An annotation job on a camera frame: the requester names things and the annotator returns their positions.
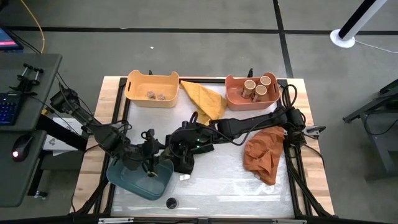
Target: wooden table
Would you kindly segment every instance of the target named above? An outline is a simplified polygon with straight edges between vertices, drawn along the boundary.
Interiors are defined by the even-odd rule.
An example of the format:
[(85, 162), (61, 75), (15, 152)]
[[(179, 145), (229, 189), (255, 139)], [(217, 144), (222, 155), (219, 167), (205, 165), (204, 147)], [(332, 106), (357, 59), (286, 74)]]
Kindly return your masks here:
[[(104, 77), (101, 91), (95, 110), (95, 118), (102, 123), (110, 123), (113, 116), (114, 106), (116, 102), (116, 95), (119, 88), (119, 81), (121, 77)], [(307, 91), (303, 79), (291, 78), (287, 79), (288, 84), (293, 84), (297, 87), (298, 97), (294, 106), (305, 115), (307, 118), (306, 125), (313, 125), (313, 119), (310, 109), (310, 103), (308, 102)], [(119, 110), (119, 117), (121, 119), (123, 113), (124, 102), (126, 98), (123, 94), (121, 101), (121, 108)], [(96, 141), (90, 138), (87, 147), (94, 146)], [(319, 151), (318, 141), (307, 138), (307, 144), (317, 151)], [(75, 195), (73, 198), (73, 204), (78, 210), (83, 204), (89, 199), (95, 188), (98, 186), (100, 181), (101, 169), (103, 166), (105, 152), (99, 147), (94, 148), (87, 152), (84, 156), (83, 163), (81, 165), (79, 179), (75, 189)], [(333, 206), (331, 204), (330, 193), (328, 183), (326, 181), (325, 170), (323, 168), (322, 159), (307, 147), (302, 147), (302, 160), (305, 171), (305, 177), (307, 185), (312, 194), (318, 200), (323, 208), (330, 214), (334, 214)], [(101, 203), (101, 211), (105, 208), (106, 199), (108, 197), (108, 186), (104, 190), (103, 199)], [(304, 203), (300, 188), (296, 185), (297, 195), (299, 199), (299, 205), (301, 211), (304, 213)]]

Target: keyboard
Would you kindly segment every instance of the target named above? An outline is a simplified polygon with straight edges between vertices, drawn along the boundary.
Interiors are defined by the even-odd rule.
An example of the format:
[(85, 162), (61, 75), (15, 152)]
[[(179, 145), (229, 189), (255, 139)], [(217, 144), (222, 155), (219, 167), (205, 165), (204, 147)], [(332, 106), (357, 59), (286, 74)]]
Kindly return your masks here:
[(0, 93), (0, 125), (14, 125), (19, 108), (21, 95), (18, 93)]

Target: plastic wrap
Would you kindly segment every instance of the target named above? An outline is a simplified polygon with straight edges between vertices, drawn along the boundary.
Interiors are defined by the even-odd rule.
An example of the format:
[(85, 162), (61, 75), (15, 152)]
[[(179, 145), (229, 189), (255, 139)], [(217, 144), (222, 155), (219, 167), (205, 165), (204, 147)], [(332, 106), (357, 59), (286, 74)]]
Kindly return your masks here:
[[(205, 87), (225, 96), (222, 84), (204, 84)], [(271, 105), (265, 110), (230, 111), (223, 118), (245, 119), (267, 114), (275, 110)], [(189, 120), (197, 107), (192, 104), (185, 91), (179, 89), (178, 104), (174, 108), (140, 108), (130, 104), (128, 121), (133, 129), (127, 136), (133, 144), (142, 143), (141, 132), (155, 129), (155, 137), (162, 143), (181, 122)], [(257, 132), (252, 132), (251, 139)], [(242, 141), (243, 136), (235, 139)], [(180, 180), (174, 172), (165, 193), (155, 201), (146, 200), (127, 190), (116, 187), (112, 216), (205, 216), (205, 217), (258, 217), (291, 218), (294, 216), (287, 177), (285, 157), (282, 153), (276, 184), (269, 186), (243, 168), (243, 146), (232, 144), (214, 145), (215, 150), (195, 155), (195, 167), (189, 179)], [(178, 207), (168, 209), (166, 200), (174, 197)]]

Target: yellow cable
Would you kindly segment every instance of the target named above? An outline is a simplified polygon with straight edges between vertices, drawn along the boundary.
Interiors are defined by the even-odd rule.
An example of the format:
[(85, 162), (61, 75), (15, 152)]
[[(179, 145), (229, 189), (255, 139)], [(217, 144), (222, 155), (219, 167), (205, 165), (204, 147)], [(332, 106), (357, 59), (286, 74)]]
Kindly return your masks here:
[(44, 46), (45, 46), (45, 39), (44, 39), (44, 33), (43, 33), (43, 30), (42, 30), (42, 27), (40, 26), (39, 22), (37, 22), (36, 17), (30, 11), (29, 7), (27, 7), (27, 5), (25, 4), (24, 0), (21, 0), (21, 3), (25, 6), (26, 10), (29, 12), (29, 14), (32, 16), (33, 20), (36, 22), (37, 26), (39, 27), (40, 33), (42, 34), (42, 40), (43, 40), (42, 50), (40, 51), (40, 53), (43, 53)]

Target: monitor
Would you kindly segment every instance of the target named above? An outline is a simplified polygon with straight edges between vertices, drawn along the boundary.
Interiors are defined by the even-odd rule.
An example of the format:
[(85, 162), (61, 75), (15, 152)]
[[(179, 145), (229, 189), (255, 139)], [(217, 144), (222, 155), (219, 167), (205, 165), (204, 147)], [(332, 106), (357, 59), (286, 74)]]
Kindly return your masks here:
[(0, 51), (21, 50), (22, 45), (13, 39), (4, 29), (0, 28)]

